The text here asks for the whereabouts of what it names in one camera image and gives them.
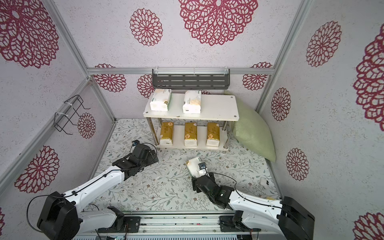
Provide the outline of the gold tissue pack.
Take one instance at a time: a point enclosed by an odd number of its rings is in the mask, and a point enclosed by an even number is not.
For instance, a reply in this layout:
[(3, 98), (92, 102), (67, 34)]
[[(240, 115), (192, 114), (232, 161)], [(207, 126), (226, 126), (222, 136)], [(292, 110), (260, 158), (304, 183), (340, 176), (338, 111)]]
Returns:
[(218, 147), (220, 145), (220, 125), (218, 123), (207, 124), (207, 146)]
[(160, 145), (172, 146), (173, 134), (174, 134), (174, 123), (162, 122), (161, 132), (160, 132)]
[(197, 123), (185, 123), (185, 147), (196, 147), (198, 145)]

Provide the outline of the white tissue pack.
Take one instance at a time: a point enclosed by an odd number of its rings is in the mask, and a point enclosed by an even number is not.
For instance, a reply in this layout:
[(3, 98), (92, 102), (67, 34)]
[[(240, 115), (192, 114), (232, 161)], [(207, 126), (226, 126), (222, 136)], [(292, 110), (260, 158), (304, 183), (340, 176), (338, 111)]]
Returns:
[(167, 112), (172, 98), (171, 89), (156, 89), (150, 101), (152, 111)]
[(202, 91), (188, 90), (185, 92), (183, 113), (185, 114), (200, 114), (202, 102)]
[(195, 179), (200, 178), (200, 177), (207, 174), (207, 169), (199, 170), (198, 164), (202, 163), (202, 162), (203, 161), (199, 157), (196, 157), (196, 158), (193, 158), (193, 159), (186, 161), (187, 169), (188, 169), (190, 175)]

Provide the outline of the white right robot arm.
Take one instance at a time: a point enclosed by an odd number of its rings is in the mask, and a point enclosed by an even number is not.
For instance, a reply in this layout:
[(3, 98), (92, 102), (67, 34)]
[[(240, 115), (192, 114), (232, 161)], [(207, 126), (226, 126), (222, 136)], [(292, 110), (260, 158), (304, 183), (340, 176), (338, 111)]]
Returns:
[(287, 240), (314, 238), (315, 216), (293, 198), (267, 200), (247, 195), (235, 187), (219, 186), (214, 173), (192, 177), (192, 185), (215, 206), (235, 212), (232, 222), (224, 223), (228, 228), (241, 232), (266, 230), (282, 234)]

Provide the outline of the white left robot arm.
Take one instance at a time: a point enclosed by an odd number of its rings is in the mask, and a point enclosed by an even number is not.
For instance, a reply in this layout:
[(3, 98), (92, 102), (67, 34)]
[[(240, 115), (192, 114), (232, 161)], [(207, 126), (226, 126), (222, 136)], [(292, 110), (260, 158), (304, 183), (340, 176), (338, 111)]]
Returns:
[(125, 215), (119, 209), (107, 207), (86, 212), (85, 208), (107, 190), (158, 161), (158, 150), (153, 144), (133, 141), (130, 153), (98, 176), (65, 193), (46, 195), (36, 230), (50, 240), (71, 240), (79, 233), (90, 231), (124, 231)]

